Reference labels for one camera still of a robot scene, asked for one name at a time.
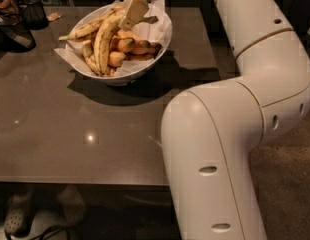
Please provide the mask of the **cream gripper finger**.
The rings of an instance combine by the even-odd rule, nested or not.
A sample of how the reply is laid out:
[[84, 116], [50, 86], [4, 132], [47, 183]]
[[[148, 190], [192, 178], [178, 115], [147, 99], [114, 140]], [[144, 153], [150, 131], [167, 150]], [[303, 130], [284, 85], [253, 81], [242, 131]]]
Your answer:
[[131, 30], [148, 12], [149, 5], [146, 0], [129, 0], [125, 2], [124, 14], [119, 27]]

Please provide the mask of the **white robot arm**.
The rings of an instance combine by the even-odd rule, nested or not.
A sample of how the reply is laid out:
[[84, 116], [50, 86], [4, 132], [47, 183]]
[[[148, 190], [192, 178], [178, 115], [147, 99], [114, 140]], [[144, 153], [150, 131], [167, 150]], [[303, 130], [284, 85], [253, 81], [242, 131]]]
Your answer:
[[161, 143], [182, 240], [267, 240], [249, 152], [310, 110], [310, 59], [274, 0], [214, 0], [239, 76], [167, 105]]

